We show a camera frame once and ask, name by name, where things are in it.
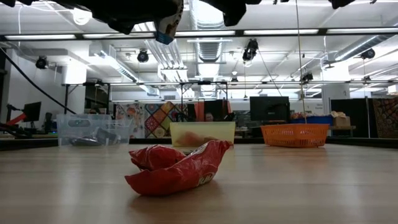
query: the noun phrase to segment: desk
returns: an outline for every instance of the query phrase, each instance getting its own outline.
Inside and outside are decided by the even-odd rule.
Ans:
[[[397,223],[398,152],[326,145],[235,145],[215,178],[168,197],[140,197],[128,150],[0,152],[1,223]]]
[[[34,134],[32,135],[34,139],[48,139],[48,138],[58,138],[58,134]],[[15,138],[10,134],[0,134],[0,139]]]
[[[350,133],[350,137],[354,137],[353,131],[356,129],[356,126],[329,126],[329,130],[332,131],[332,135],[333,135],[333,131],[341,131],[341,130],[349,130]]]

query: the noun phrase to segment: person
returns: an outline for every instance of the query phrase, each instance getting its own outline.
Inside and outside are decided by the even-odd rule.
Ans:
[[[101,114],[101,111],[98,108],[93,108],[90,110],[89,114]]]
[[[205,121],[206,122],[214,121],[214,117],[213,117],[212,113],[205,114]]]

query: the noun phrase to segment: white logo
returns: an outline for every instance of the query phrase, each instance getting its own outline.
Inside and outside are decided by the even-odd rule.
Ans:
[[[215,175],[216,175],[215,173],[207,173],[203,177],[200,177],[198,186],[208,183],[209,181],[211,181],[213,179],[213,177]]]

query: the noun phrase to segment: plastic storage container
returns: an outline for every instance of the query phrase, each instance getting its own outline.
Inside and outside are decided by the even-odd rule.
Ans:
[[[234,143],[235,122],[174,122],[170,132],[174,147],[198,147],[214,139]]]
[[[261,126],[264,142],[270,146],[318,147],[326,141],[329,124],[280,124]]]
[[[57,115],[58,145],[109,146],[128,144],[128,120],[112,120],[105,114]]]
[[[293,124],[305,124],[304,118],[291,119]],[[307,124],[329,124],[333,126],[332,116],[309,116],[307,117]]]

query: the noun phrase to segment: orange basket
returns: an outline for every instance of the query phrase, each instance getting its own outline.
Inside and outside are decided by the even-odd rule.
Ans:
[[[318,147],[326,141],[329,124],[280,124],[261,126],[264,142],[270,146]]]

